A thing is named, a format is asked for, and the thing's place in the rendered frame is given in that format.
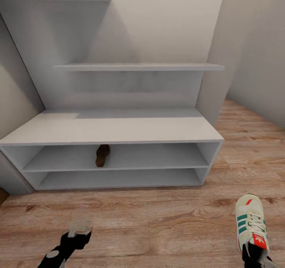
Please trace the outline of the gym shoe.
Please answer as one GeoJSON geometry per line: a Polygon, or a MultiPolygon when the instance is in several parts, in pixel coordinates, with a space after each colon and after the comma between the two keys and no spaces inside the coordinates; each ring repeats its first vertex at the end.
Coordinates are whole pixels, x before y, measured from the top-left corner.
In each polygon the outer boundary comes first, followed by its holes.
{"type": "Polygon", "coordinates": [[[248,256],[263,263],[270,252],[261,200],[247,193],[238,199],[235,207],[237,224],[237,247],[242,255],[245,244],[248,256]]]}

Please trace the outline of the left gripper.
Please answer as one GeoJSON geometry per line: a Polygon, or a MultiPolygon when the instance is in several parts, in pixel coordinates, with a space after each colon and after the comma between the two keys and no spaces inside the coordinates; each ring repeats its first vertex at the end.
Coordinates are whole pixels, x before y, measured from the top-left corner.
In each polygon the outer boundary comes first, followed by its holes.
{"type": "Polygon", "coordinates": [[[89,239],[92,235],[92,231],[88,234],[77,234],[74,238],[68,238],[68,233],[61,236],[61,244],[69,244],[72,248],[71,254],[75,249],[83,249],[86,243],[89,243],[89,239]]]}

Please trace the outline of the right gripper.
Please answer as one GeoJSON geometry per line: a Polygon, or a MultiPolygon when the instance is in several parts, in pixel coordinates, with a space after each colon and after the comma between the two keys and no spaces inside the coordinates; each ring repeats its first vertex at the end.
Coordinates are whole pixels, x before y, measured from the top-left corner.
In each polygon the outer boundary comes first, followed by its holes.
{"type": "MultiPolygon", "coordinates": [[[[270,257],[267,257],[267,258],[270,261],[272,261],[270,257]]],[[[256,260],[254,260],[253,258],[248,256],[245,244],[243,244],[242,259],[245,262],[244,263],[244,268],[262,268],[261,267],[261,265],[262,265],[261,263],[257,262],[256,260]]]]}

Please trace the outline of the sandal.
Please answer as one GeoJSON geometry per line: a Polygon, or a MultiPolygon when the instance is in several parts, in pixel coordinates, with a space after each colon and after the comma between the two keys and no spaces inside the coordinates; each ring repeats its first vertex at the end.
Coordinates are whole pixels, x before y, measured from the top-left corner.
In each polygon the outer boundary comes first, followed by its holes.
{"type": "Polygon", "coordinates": [[[110,154],[110,146],[108,144],[102,144],[96,152],[96,166],[98,168],[103,168],[105,164],[105,158],[110,154]]]}

